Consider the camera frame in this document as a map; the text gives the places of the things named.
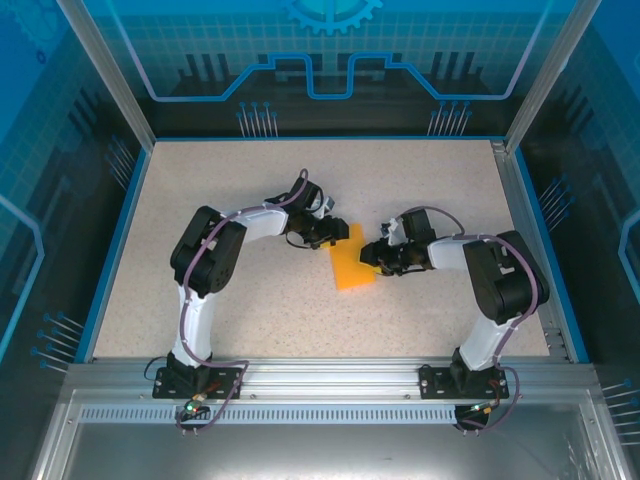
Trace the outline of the blue table edge strip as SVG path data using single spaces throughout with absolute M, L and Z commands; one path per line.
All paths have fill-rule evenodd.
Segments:
M 543 317 L 560 331 L 567 360 L 571 363 L 589 363 L 591 359 L 552 245 L 549 227 L 544 220 L 531 174 L 520 149 L 516 150 L 513 163 L 522 192 L 526 197 L 525 205 L 530 211 L 531 220 L 529 223 L 533 228 L 531 236 L 539 251 L 540 266 L 548 279 L 551 290 L 548 302 L 543 305 L 545 308 Z
M 113 289 L 118 266 L 123 255 L 127 236 L 133 221 L 136 206 L 149 166 L 151 154 L 142 150 L 127 188 L 122 208 L 107 251 L 103 268 L 90 305 L 79 345 L 73 362 L 76 364 L 92 361 L 94 348 Z

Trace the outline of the grey metal tray panel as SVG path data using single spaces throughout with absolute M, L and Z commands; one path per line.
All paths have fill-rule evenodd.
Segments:
M 84 424 L 53 415 L 27 480 L 640 480 L 589 394 L 518 406 L 501 426 Z

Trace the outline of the aluminium side rail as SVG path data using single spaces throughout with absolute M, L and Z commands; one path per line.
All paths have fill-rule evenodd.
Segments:
M 513 229 L 522 235 L 548 282 L 550 292 L 548 301 L 514 331 L 504 347 L 503 357 L 530 356 L 530 353 L 520 353 L 516 347 L 524 342 L 526 333 L 536 332 L 540 337 L 539 342 L 544 343 L 543 351 L 551 361 L 573 363 L 573 347 L 567 333 L 566 315 L 538 228 L 534 204 L 527 193 L 517 160 L 507 153 L 502 141 L 491 140 L 490 145 L 514 225 Z

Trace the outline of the aluminium mounting rail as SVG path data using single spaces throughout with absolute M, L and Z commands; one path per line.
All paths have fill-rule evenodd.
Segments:
M 98 360 L 75 364 L 61 390 L 65 400 L 147 401 L 153 384 L 143 378 L 141 359 Z M 418 369 L 446 367 L 444 357 L 252 359 L 241 387 L 241 403 L 396 403 L 420 400 Z M 590 364 L 558 362 L 553 357 L 510 357 L 527 402 L 553 402 L 581 396 L 598 387 Z

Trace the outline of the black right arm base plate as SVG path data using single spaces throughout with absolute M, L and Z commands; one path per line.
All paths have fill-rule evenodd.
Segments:
M 467 371 L 464 365 L 435 367 L 428 364 L 418 370 L 420 396 L 423 400 L 508 399 L 506 374 L 491 367 Z

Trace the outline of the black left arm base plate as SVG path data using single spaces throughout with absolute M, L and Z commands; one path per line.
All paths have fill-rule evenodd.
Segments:
M 231 392 L 234 381 L 239 378 L 240 368 L 212 369 L 199 367 L 178 371 L 160 368 L 154 379 L 154 399 L 187 400 L 199 393 L 207 399 L 224 400 Z

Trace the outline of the aluminium frame post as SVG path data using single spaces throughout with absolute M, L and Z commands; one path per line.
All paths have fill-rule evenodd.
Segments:
M 56 0 L 124 119 L 146 153 L 156 137 L 122 71 L 82 0 Z
M 533 124 L 560 74 L 593 19 L 602 0 L 576 0 L 505 136 L 505 153 L 516 149 Z

